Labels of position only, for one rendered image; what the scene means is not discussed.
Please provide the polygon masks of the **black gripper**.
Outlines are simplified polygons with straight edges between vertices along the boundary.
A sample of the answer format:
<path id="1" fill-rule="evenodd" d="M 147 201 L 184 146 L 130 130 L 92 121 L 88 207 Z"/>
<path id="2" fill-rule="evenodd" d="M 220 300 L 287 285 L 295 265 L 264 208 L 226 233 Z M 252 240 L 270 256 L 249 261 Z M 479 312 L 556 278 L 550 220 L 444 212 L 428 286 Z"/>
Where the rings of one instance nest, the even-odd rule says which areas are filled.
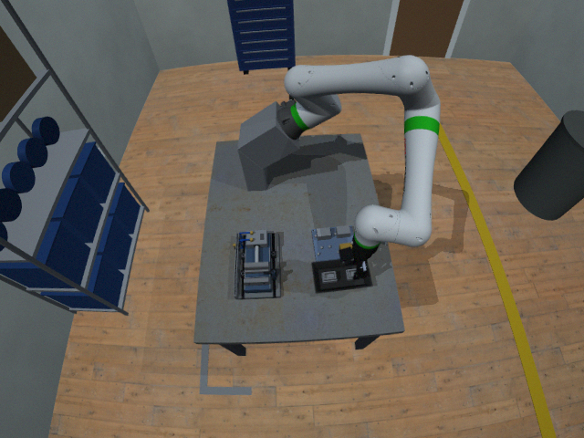
<path id="1" fill-rule="evenodd" d="M 369 270 L 365 264 L 367 263 L 367 259 L 369 259 L 372 255 L 360 255 L 353 249 L 353 247 L 352 247 L 352 252 L 353 252 L 353 255 L 355 255 L 356 257 L 353 256 L 354 260 L 351 261 L 351 263 L 352 263 L 352 265 L 357 265 L 356 272 L 354 272 L 353 280 L 364 278 L 366 272 Z M 360 270 L 366 271 L 366 272 L 360 272 Z M 355 275 L 357 275 L 357 276 L 355 276 Z"/>

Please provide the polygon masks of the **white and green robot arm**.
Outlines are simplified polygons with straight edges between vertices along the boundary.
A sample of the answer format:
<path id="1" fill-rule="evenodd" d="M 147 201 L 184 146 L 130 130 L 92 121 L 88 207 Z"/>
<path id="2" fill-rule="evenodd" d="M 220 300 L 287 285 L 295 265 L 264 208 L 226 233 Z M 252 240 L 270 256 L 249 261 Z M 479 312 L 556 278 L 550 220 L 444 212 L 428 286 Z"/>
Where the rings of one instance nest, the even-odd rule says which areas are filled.
<path id="1" fill-rule="evenodd" d="M 381 242 L 424 245 L 432 234 L 433 168 L 441 114 L 425 62 L 407 55 L 347 65 L 297 65 L 286 73 L 284 84 L 289 101 L 281 102 L 277 118 L 292 140 L 340 114 L 341 103 L 334 94 L 371 93 L 401 99 L 405 146 L 401 210 L 374 204 L 363 207 L 356 215 L 350 243 L 362 256 L 373 255 Z"/>

